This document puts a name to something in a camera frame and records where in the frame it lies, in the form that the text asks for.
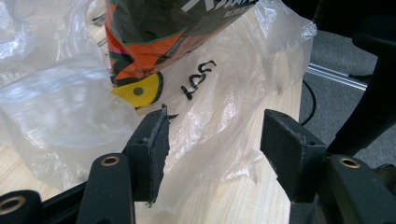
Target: gray floor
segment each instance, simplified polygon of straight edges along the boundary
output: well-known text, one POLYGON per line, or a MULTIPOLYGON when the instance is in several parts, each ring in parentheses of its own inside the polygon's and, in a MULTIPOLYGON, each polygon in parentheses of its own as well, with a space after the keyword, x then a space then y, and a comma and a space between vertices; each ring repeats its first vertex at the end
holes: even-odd
MULTIPOLYGON (((345 74, 369 75, 373 73, 375 62, 374 55, 354 47, 350 38, 319 32, 314 39, 311 63, 345 74)), ((329 145, 357 105, 363 91, 311 74, 305 74, 304 80, 317 97, 316 114, 305 128, 329 145)), ((306 119, 311 108, 311 95, 303 87, 300 118, 306 119)), ((392 127, 356 157, 373 168, 384 163, 396 164, 395 136, 396 127, 392 127)), ((313 215, 314 210, 312 205, 294 205, 290 223, 318 223, 313 215)))

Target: wooden table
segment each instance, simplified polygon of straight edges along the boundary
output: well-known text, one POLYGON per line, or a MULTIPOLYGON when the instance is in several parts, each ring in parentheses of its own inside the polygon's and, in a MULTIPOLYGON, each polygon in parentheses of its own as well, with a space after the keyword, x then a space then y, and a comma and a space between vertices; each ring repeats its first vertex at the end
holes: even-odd
MULTIPOLYGON (((298 119, 301 82, 279 95, 270 95, 262 102, 252 122, 254 145, 260 147, 263 111, 265 108, 282 111, 298 119)), ((0 148, 0 195, 19 189, 33 189, 42 200, 60 193, 59 190, 35 179, 13 148, 0 148)), ((276 174, 267 160, 257 166, 257 182, 247 177, 219 184, 202 184, 189 198, 181 211, 146 216, 137 209, 137 223, 289 223, 290 202, 276 182, 276 174)))

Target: black dot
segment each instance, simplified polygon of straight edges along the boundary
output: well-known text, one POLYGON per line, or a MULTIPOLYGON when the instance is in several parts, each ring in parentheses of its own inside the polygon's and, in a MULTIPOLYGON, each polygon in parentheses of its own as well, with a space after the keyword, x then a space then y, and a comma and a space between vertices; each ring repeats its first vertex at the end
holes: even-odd
POLYGON ((140 87, 134 88, 134 94, 135 95, 141 95, 143 94, 143 89, 140 87))

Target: black cable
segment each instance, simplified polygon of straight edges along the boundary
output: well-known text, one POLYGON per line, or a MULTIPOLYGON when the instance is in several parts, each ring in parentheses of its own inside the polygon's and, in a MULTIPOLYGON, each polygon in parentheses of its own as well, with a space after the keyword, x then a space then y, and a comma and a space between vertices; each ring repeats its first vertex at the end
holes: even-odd
POLYGON ((303 83, 306 86, 306 88, 309 90, 309 93, 311 93, 311 96, 312 96, 312 110, 311 110, 311 114, 309 114, 308 118, 306 120, 304 120, 303 122, 301 122, 302 126, 304 126, 306 123, 309 122, 309 120, 311 120, 314 117, 315 111, 317 110, 317 97, 315 97, 314 92, 312 91, 311 87, 308 85, 308 83, 306 83, 305 80, 303 80, 303 83))

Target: wooden surface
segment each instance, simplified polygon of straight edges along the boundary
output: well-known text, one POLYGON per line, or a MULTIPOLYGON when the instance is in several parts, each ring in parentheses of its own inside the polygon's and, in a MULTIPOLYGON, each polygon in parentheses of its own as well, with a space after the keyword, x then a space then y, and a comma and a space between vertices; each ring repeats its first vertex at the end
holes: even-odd
MULTIPOLYGON (((282 111, 298 119, 301 100, 301 82, 279 95, 270 95, 262 102, 260 112, 251 121, 251 136, 259 148, 262 117, 265 108, 282 111)), ((33 189, 42 200, 58 194, 54 189, 35 179, 10 147, 0 148, 0 195, 19 189, 33 189)), ((276 175, 266 159, 256 165, 256 177, 242 177, 237 181, 218 184, 203 183, 173 215, 144 214, 137 205, 137 223, 289 223, 290 202, 276 182, 276 175)))

